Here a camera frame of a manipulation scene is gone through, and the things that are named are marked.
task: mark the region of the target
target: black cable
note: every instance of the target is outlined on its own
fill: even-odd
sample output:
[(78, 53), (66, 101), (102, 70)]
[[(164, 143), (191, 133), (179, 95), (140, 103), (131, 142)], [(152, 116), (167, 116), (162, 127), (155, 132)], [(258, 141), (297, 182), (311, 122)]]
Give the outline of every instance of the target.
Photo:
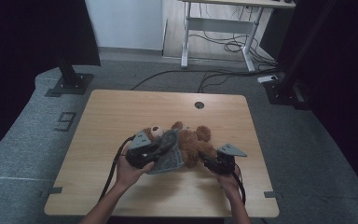
[(231, 71), (225, 70), (225, 69), (222, 69), (222, 70), (208, 70), (208, 71), (206, 71), (205, 74), (204, 74), (204, 76), (203, 76), (202, 79), (201, 79), (199, 88), (197, 89), (197, 93), (200, 92), (200, 90), (201, 90), (201, 88), (202, 88), (203, 80), (205, 79), (206, 75), (207, 75), (209, 72), (219, 72), (219, 73), (224, 74), (224, 73), (226, 73), (226, 72), (231, 72)]
[(243, 11), (244, 11), (244, 10), (245, 10), (245, 7), (242, 7), (241, 15), (240, 15), (240, 17), (238, 18), (239, 21), (242, 19), (242, 15), (243, 15)]
[[(225, 45), (224, 46), (224, 49), (225, 51), (228, 51), (228, 52), (238, 52), (238, 51), (241, 51), (241, 48), (242, 46), (241, 45), (238, 45), (238, 44), (235, 44), (235, 43), (232, 43), (233, 41), (230, 41), (230, 42), (227, 42), (227, 43), (224, 43), (224, 42), (218, 42), (216, 40), (232, 40), (233, 38), (227, 38), (227, 39), (216, 39), (216, 38), (210, 38), (209, 36), (205, 37), (205, 36), (202, 36), (202, 35), (189, 35), (189, 36), (196, 36), (196, 37), (200, 37), (200, 38), (203, 38), (207, 41), (210, 41), (210, 42), (213, 42), (215, 44), (220, 44), (220, 45)], [(239, 36), (236, 36), (236, 38), (239, 38), (239, 37), (243, 37), (243, 36), (246, 36), (246, 35), (239, 35)], [(236, 46), (238, 47), (239, 49), (238, 50), (233, 50), (233, 49), (230, 49), (228, 46)]]
[(261, 218), (261, 221), (262, 221), (264, 224), (268, 224), (267, 221), (266, 221), (264, 218)]
[[(216, 41), (217, 40), (233, 40), (234, 39), (234, 37), (230, 37), (230, 38), (212, 38), (212, 37), (207, 36), (206, 34), (205, 34), (205, 37), (202, 36), (202, 35), (196, 35), (196, 36), (203, 37), (206, 40), (216, 40)], [(244, 37), (244, 36), (246, 36), (246, 35), (238, 35), (238, 36), (235, 36), (235, 38), (240, 38), (240, 37)]]
[(205, 9), (206, 9), (206, 14), (208, 14), (209, 18), (211, 18), (211, 15), (209, 15), (209, 12), (208, 12), (208, 4), (205, 3)]
[(241, 182), (243, 183), (243, 181), (242, 181), (242, 172), (241, 172), (240, 166), (237, 163), (235, 163), (235, 166), (237, 166), (238, 170), (240, 171), (240, 179), (241, 179)]
[(106, 192), (107, 192), (107, 189), (109, 188), (110, 182), (112, 181), (113, 174), (115, 173), (115, 169), (116, 169), (116, 165), (117, 165), (117, 162), (118, 162), (118, 158), (120, 157), (121, 152), (123, 151), (124, 146), (126, 146), (126, 144), (127, 144), (129, 141), (132, 141), (134, 138), (135, 138), (135, 135), (132, 136), (132, 137), (127, 138), (126, 141), (124, 141), (124, 143), (123, 143), (123, 144), (121, 145), (121, 147), (118, 149), (118, 151), (117, 151), (117, 153), (116, 153), (116, 156), (115, 156), (115, 158), (113, 159), (112, 167), (110, 168), (110, 172), (109, 172), (109, 176), (107, 177), (105, 186), (103, 187), (103, 192), (101, 193), (100, 199), (99, 199), (98, 201), (100, 201), (100, 200), (103, 198), (103, 196), (104, 196), (104, 195), (106, 194)]
[(237, 181), (238, 186), (240, 187), (241, 194), (242, 194), (242, 202), (243, 204), (246, 204), (246, 192), (245, 192), (245, 188), (243, 187), (243, 183), (240, 181), (237, 174), (235, 174), (235, 171), (232, 171), (231, 174), (232, 176), (234, 176), (234, 179)]
[(155, 75), (153, 75), (151, 77), (148, 77), (148, 78), (142, 80), (140, 83), (138, 83), (134, 87), (132, 87), (131, 91), (135, 90), (137, 87), (139, 87), (144, 82), (146, 82), (147, 80), (149, 80), (149, 79), (151, 79), (153, 77), (157, 77), (157, 76), (160, 76), (160, 75), (164, 75), (164, 74), (167, 74), (167, 73), (173, 73), (173, 72), (181, 72), (181, 73), (195, 72), (195, 73), (198, 73), (198, 72), (205, 72), (205, 70), (194, 70), (194, 71), (191, 71), (191, 70), (170, 70), (170, 71), (160, 72), (160, 73), (157, 73), (157, 74), (155, 74)]
[(234, 16), (234, 14), (238, 11), (238, 7), (239, 7), (239, 6), (236, 6), (236, 7), (235, 7), (235, 11), (232, 13), (230, 19), (232, 19), (232, 17)]
[(244, 73), (244, 72), (229, 72), (229, 73), (217, 73), (217, 74), (212, 74), (208, 77), (204, 76), (204, 78), (202, 79), (201, 83), (200, 83), (200, 88), (198, 92), (203, 93), (203, 89), (207, 86), (212, 86), (213, 84), (208, 84), (206, 86), (203, 86), (202, 84), (209, 78), (212, 77), (219, 77), (219, 76), (229, 76), (230, 77), (251, 77), (251, 76), (257, 76), (257, 75), (263, 75), (263, 74), (269, 74), (269, 73), (277, 73), (277, 72), (281, 72), (282, 70), (280, 69), (276, 69), (276, 68), (272, 68), (272, 69), (266, 69), (264, 71), (259, 71), (259, 72), (253, 72), (253, 73)]
[(257, 53), (257, 48), (258, 48), (258, 46), (259, 46), (259, 43), (258, 43), (258, 40), (255, 39), (255, 38), (254, 38), (254, 41), (256, 42), (255, 48), (254, 48), (254, 49), (250, 48), (250, 52), (252, 53), (252, 55), (253, 55), (254, 57), (258, 58), (260, 61), (268, 61), (268, 62), (270, 62), (270, 63), (275, 63), (274, 65), (276, 65), (277, 63), (276, 63), (274, 60), (269, 59), (269, 58), (266, 58), (266, 57), (263, 57), (263, 56), (261, 56), (261, 55), (259, 55), (259, 54)]
[(248, 21), (251, 20), (251, 18), (252, 18), (252, 13), (253, 13), (253, 7), (251, 7), (251, 13), (249, 13), (249, 20), (248, 20)]
[(233, 39), (233, 41), (229, 41), (228, 43), (229, 43), (230, 45), (233, 45), (233, 46), (238, 47), (237, 50), (232, 50), (232, 49), (231, 49), (232, 52), (242, 51), (242, 49), (243, 49), (244, 46), (246, 45), (246, 40), (245, 40), (245, 43), (243, 43), (243, 42), (238, 41), (237, 38), (239, 38), (239, 37), (244, 37), (244, 36), (246, 37), (246, 40), (247, 40), (247, 39), (248, 39), (248, 35), (235, 36), (235, 34), (232, 34), (232, 39)]

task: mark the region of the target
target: white desk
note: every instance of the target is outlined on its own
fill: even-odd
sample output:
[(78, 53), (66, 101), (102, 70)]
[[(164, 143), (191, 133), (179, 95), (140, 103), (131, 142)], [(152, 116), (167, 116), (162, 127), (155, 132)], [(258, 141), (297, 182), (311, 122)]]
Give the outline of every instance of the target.
[[(273, 0), (181, 0), (188, 2), (185, 17), (185, 41), (182, 48), (182, 62), (181, 66), (187, 68), (188, 59), (188, 32), (190, 30), (195, 31), (210, 31), (220, 33), (233, 33), (248, 35), (248, 41), (246, 41), (245, 48), (242, 49), (243, 57), (246, 61), (246, 65), (250, 72), (255, 71), (255, 67), (252, 62), (250, 54), (250, 48), (252, 46), (253, 39), (255, 37), (255, 31), (257, 30), (260, 17), (263, 13), (264, 7), (273, 8), (294, 8), (296, 4), (285, 3), (283, 0), (277, 2)], [(207, 3), (207, 4), (220, 4), (220, 5), (236, 5), (236, 6), (249, 6), (259, 7), (257, 16), (254, 21), (229, 21), (229, 20), (216, 20), (205, 18), (192, 18), (190, 16), (191, 3)]]

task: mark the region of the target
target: brown teddy bear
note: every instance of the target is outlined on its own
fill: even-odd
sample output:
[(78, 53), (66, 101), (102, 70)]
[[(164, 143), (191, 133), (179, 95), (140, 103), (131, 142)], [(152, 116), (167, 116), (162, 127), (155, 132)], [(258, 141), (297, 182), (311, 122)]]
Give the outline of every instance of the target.
[[(211, 140), (211, 130), (206, 126), (199, 126), (195, 132), (184, 127), (181, 121), (173, 124), (172, 129), (179, 130), (179, 149), (182, 153), (182, 159), (188, 168), (195, 167), (200, 160), (199, 152), (204, 152), (207, 156), (215, 158), (216, 150), (208, 143)], [(162, 136), (164, 131), (158, 127), (146, 128), (144, 132), (151, 141), (157, 136)]]

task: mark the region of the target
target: black tripod base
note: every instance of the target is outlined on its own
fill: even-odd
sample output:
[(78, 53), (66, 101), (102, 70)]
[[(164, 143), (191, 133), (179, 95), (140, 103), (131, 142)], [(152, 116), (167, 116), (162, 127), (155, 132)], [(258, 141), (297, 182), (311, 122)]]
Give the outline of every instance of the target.
[(300, 91), (291, 90), (289, 94), (280, 94), (280, 82), (270, 81), (263, 83), (269, 103), (272, 105), (293, 105), (295, 109), (309, 110), (307, 103), (300, 95)]
[(76, 73), (76, 82), (74, 85), (66, 84), (64, 79), (61, 77), (55, 87), (48, 90), (45, 96), (60, 97), (62, 94), (83, 95), (86, 92), (87, 87), (89, 86), (93, 77), (93, 74)]

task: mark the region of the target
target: forearm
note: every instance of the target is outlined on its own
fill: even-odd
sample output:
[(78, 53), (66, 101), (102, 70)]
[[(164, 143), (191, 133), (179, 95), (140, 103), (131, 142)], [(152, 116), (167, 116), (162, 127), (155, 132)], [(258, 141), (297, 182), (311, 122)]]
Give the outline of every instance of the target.
[(241, 195), (237, 190), (226, 193), (231, 206), (231, 215), (235, 224), (250, 224), (251, 219), (246, 212)]
[(126, 192), (128, 188), (114, 185), (106, 195), (89, 211), (89, 213), (81, 220), (81, 224), (104, 224), (112, 215), (118, 200)]

